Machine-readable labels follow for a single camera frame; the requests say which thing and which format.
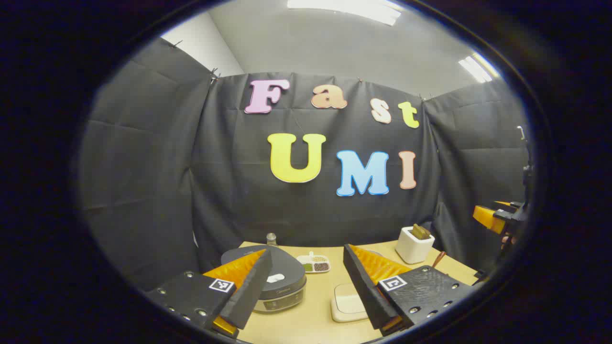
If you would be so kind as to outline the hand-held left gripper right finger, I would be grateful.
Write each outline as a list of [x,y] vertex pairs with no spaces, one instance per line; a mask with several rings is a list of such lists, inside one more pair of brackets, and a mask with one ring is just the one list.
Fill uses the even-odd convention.
[[428,322],[473,291],[432,266],[411,269],[352,244],[344,245],[343,264],[371,325],[382,335]]

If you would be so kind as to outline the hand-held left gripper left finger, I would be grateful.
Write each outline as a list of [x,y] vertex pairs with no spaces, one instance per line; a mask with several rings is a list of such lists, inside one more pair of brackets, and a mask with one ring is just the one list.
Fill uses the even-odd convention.
[[271,249],[263,248],[205,273],[184,271],[146,292],[146,297],[194,328],[237,337],[272,265]]

